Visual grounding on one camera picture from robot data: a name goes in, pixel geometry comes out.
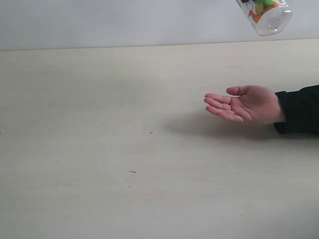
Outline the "person's open right hand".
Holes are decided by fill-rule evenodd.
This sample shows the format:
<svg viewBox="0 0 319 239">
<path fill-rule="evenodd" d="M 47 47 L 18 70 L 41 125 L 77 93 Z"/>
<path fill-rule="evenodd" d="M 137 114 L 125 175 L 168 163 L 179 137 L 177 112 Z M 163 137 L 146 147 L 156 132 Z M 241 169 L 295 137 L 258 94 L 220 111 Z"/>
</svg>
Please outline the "person's open right hand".
<svg viewBox="0 0 319 239">
<path fill-rule="evenodd" d="M 266 125 L 285 122 L 286 117 L 277 95 L 262 86 L 235 86 L 228 95 L 208 93 L 204 96 L 206 110 L 226 121 Z"/>
</svg>

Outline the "black jacket sleeve forearm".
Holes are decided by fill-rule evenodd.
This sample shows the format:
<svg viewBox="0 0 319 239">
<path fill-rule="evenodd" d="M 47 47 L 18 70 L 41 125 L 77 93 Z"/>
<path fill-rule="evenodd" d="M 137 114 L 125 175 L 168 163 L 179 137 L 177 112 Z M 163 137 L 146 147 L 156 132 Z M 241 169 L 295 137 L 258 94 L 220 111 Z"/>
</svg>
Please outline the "black jacket sleeve forearm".
<svg viewBox="0 0 319 239">
<path fill-rule="evenodd" d="M 319 87 L 302 88 L 294 92 L 276 92 L 285 115 L 285 122 L 277 122 L 274 127 L 279 134 L 319 133 Z"/>
</svg>

